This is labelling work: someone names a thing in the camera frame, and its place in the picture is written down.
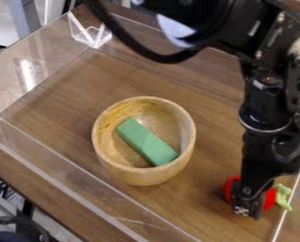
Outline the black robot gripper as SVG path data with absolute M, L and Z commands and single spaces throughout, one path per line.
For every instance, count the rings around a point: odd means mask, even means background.
M 259 219 L 275 205 L 275 189 L 262 190 L 277 177 L 298 171 L 300 129 L 287 128 L 273 134 L 246 130 L 242 136 L 241 181 L 234 181 L 230 187 L 234 214 Z M 253 200 L 251 193 L 258 193 Z

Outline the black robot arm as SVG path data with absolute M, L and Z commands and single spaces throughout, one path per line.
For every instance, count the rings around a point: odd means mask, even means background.
M 237 214 L 258 218 L 274 179 L 300 171 L 300 13 L 282 0 L 144 0 L 170 41 L 210 46 L 241 64 L 241 177 Z

